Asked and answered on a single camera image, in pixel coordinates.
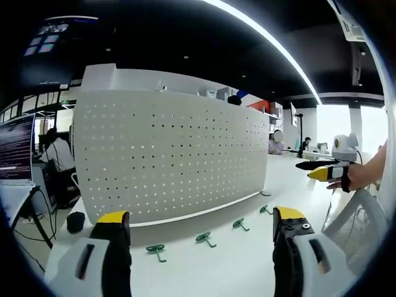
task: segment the monitor screen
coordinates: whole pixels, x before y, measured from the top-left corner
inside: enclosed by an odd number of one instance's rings
[[[34,114],[0,125],[0,182],[32,180]]]
[[[291,124],[294,127],[297,127],[297,117],[296,117],[297,111],[295,106],[292,104],[292,102],[290,102],[290,111],[291,111]]]

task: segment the ceiling light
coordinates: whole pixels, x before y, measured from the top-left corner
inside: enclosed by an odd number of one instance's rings
[[[237,10],[236,8],[230,6],[227,3],[224,3],[221,0],[201,0],[204,1],[208,4],[211,4],[213,6],[216,6],[217,8],[228,12],[229,14],[233,15],[234,17],[238,18],[242,22],[244,22],[246,25],[250,26],[254,30],[256,30],[258,33],[260,33],[265,39],[267,39],[269,42],[271,42],[274,47],[276,47],[279,52],[281,52],[282,55],[290,62],[291,65],[297,70],[301,78],[305,81],[309,89],[311,90],[312,94],[314,95],[317,104],[321,105],[321,99],[319,98],[319,95],[317,94],[313,84],[309,80],[308,76],[304,73],[300,65],[294,60],[294,58],[291,56],[291,54],[279,43],[278,40],[276,40],[266,29],[261,27],[257,22],[252,20],[250,17],[248,17],[246,14],[242,13],[241,11]]]

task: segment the desk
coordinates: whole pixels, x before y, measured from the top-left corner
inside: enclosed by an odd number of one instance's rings
[[[309,160],[314,160],[316,161],[319,158],[325,158],[325,159],[331,159],[333,160],[334,158],[328,154],[328,153],[314,153],[314,152],[308,152],[307,150],[303,151],[303,157],[305,159],[309,159]]]
[[[254,196],[216,212],[162,225],[131,228],[131,291],[134,297],[149,296],[273,296],[275,274],[272,262],[272,216],[259,213],[269,204],[300,210],[316,232],[320,232],[330,200],[338,197],[327,190],[326,183],[309,179],[295,167],[301,159],[269,155],[265,190],[271,197]],[[72,212],[85,212],[82,199]],[[251,230],[233,230],[232,223],[244,217]],[[45,280],[57,272],[57,263],[79,237],[88,236],[92,224],[85,220],[79,235],[70,235],[66,224],[58,231],[49,255]],[[196,244],[195,237],[211,231],[217,244]],[[148,255],[145,247],[164,243],[161,254],[168,262],[161,264]]]

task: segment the black pole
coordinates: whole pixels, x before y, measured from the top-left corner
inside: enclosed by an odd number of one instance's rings
[[[299,136],[299,150],[298,150],[298,158],[303,157],[303,114],[296,114],[299,117],[299,127],[300,127],[300,136]]]

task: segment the white perforated partition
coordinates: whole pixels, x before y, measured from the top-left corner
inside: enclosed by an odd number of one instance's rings
[[[132,226],[213,211],[264,187],[268,117],[180,93],[82,93],[75,158],[91,222],[127,210]]]

